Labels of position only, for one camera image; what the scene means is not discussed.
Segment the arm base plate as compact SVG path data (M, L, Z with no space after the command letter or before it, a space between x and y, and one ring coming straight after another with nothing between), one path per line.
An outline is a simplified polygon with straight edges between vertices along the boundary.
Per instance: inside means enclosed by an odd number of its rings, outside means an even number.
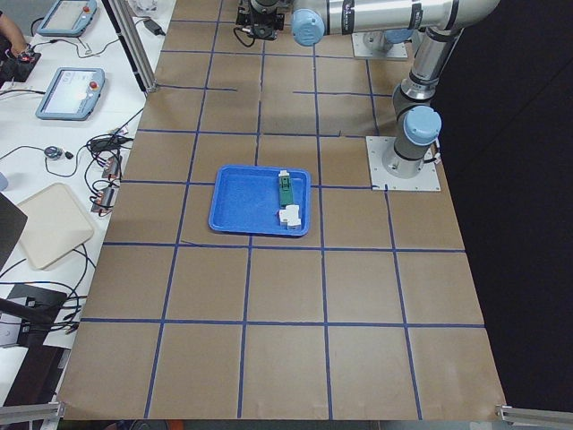
M371 187L380 191L439 192L437 167L432 151L415 161L400 158L392 136L367 136Z
M354 56L362 59L406 61L405 43L413 32L401 30L377 30L357 32L352 35Z

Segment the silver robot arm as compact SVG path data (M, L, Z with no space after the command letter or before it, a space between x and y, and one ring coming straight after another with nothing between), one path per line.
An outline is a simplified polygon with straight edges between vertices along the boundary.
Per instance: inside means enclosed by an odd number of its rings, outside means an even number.
M366 32L363 35L363 41L372 49L383 51L409 40L413 33L411 29L376 30Z
M274 40L290 11L291 33L303 47L327 35L422 30L409 75L396 87L392 102L398 126L393 145L382 157L385 170L410 179L425 164L425 154L441 129L440 115L430 106L464 28L497 7L495 1L241 1L237 28L251 39Z

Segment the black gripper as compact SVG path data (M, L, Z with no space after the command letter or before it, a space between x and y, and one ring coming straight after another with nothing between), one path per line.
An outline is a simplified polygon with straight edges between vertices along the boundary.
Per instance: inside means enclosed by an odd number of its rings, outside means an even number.
M274 15L254 16L252 18L252 36L260 40L275 40L277 38L275 22Z

